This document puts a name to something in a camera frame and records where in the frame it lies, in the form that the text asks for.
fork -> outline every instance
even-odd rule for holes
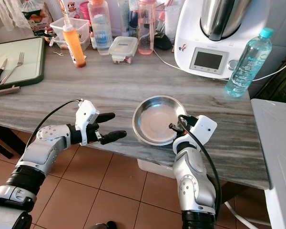
[[[13,71],[17,67],[19,67],[19,66],[21,66],[23,64],[23,60],[24,60],[24,52],[20,52],[17,66],[14,67],[13,70],[7,76],[4,77],[4,79],[0,82],[0,85],[4,84],[6,82],[6,80],[9,78],[9,76],[13,73]]]

kitchen counter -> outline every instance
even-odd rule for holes
[[[53,51],[62,52],[58,56]],[[170,51],[157,50],[175,64]],[[25,86],[15,94],[0,96],[0,125],[33,132],[54,108],[70,99],[87,99],[101,113],[116,117],[100,124],[100,133],[126,130],[127,137],[115,143],[91,147],[109,150],[162,165],[171,166],[172,146],[150,146],[137,139],[132,117],[140,102],[154,95],[168,95],[183,104],[188,114],[206,115],[217,122],[205,145],[223,180],[268,189],[269,182],[255,118],[248,93],[242,98],[225,94],[225,81],[195,76],[165,65],[153,53],[137,53],[130,65],[113,64],[111,56],[100,56],[91,46],[84,51],[87,66],[75,68],[67,50],[47,47],[44,80]],[[76,103],[52,115],[45,125],[75,123]],[[209,175],[212,176],[206,158]]]

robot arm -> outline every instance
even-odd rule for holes
[[[187,126],[204,145],[212,136],[217,123],[206,116],[188,117]],[[215,229],[215,188],[206,175],[199,145],[178,126],[170,125],[177,132],[173,142],[176,154],[173,166],[178,184],[183,228]]]
[[[90,101],[81,101],[75,125],[46,126],[37,132],[36,140],[27,147],[5,185],[0,186],[0,229],[29,229],[37,193],[53,167],[57,155],[72,144],[82,146],[99,141],[102,145],[126,136],[125,131],[108,135],[98,132],[98,123],[115,117],[100,114]]]

cutting board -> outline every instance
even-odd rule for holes
[[[0,67],[7,58],[5,70],[0,81],[7,76],[17,65],[20,52],[24,52],[23,65],[17,67],[5,84],[0,85],[0,90],[15,86],[26,86],[39,83],[43,80],[44,68],[44,39],[42,37],[24,39],[0,44]]]

metal bowl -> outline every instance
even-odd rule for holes
[[[164,146],[173,142],[176,132],[169,129],[177,124],[178,115],[186,115],[184,107],[176,99],[158,95],[144,100],[133,114],[133,130],[144,142]]]

